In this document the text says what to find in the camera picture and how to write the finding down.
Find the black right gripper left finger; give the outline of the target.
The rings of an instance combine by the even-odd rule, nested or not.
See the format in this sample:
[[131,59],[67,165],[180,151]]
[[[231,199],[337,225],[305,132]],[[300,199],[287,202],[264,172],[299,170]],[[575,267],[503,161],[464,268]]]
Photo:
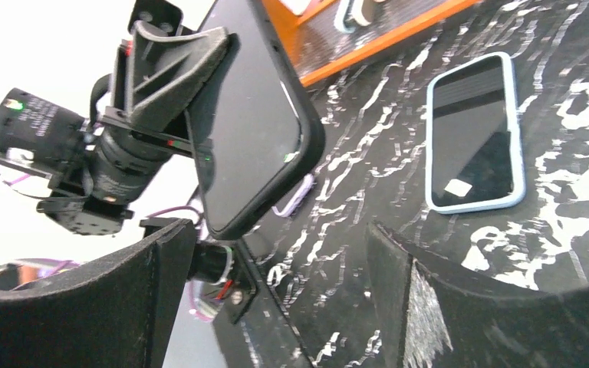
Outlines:
[[197,234],[178,220],[77,268],[0,291],[0,367],[161,367]]

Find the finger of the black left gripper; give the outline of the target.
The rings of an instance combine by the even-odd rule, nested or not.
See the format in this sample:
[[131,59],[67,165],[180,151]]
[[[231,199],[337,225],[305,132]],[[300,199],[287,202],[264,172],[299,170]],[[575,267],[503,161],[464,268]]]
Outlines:
[[135,129],[161,130],[180,115],[225,57],[224,27],[169,36],[145,21],[133,26],[124,111]]

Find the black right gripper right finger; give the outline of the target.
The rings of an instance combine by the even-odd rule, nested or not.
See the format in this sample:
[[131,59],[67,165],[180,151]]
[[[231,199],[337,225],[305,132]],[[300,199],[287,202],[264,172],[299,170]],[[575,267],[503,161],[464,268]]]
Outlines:
[[380,222],[367,226],[366,258],[388,367],[589,367],[589,287],[507,284]]

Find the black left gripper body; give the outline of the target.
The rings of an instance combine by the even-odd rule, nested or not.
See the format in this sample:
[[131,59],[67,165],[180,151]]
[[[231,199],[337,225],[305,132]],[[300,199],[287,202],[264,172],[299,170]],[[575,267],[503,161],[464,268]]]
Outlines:
[[185,30],[182,16],[167,1],[135,3],[130,39],[118,46],[113,70],[94,84],[87,117],[18,88],[1,102],[0,166],[46,178],[51,192],[38,197],[37,210],[69,232],[118,233],[160,168],[172,156],[192,157],[189,106],[161,130],[131,127],[124,111],[134,23],[169,36],[199,33]]

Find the black phone case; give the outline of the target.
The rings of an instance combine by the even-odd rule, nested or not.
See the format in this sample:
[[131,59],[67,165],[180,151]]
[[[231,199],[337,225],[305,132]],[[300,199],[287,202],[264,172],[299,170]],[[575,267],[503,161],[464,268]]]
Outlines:
[[223,27],[229,49],[188,107],[204,215],[233,240],[318,163],[325,132],[260,1],[217,1],[203,28]]

